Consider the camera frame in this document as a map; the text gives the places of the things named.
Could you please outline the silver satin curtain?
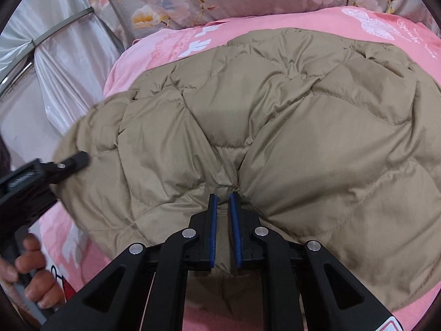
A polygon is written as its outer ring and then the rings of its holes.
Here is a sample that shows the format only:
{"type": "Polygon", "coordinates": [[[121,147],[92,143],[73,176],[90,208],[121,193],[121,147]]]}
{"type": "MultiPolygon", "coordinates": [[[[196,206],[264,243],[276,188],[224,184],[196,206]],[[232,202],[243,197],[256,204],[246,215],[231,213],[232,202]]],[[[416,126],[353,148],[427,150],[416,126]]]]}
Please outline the silver satin curtain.
{"type": "Polygon", "coordinates": [[[17,168],[49,161],[103,99],[124,50],[89,0],[22,0],[1,32],[1,140],[17,168]]]}

